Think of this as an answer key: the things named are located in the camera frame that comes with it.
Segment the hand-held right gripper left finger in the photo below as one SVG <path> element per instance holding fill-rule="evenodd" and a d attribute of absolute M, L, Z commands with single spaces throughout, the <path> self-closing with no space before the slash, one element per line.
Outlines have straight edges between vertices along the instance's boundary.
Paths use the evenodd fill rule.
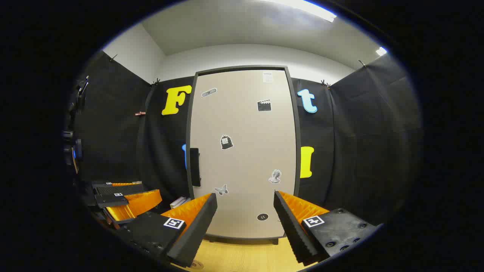
<path fill-rule="evenodd" d="M 145 212 L 115 233 L 160 264 L 190 267 L 216 210 L 216 194 L 208 193 L 161 214 Z"/>

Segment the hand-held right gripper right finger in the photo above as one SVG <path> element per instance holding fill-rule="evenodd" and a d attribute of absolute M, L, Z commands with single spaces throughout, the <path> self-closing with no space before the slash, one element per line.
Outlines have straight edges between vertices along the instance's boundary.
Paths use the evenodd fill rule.
<path fill-rule="evenodd" d="M 340 257 L 380 229 L 344 208 L 327 210 L 282 191 L 274 192 L 273 206 L 297 262 L 305 266 Z"/>

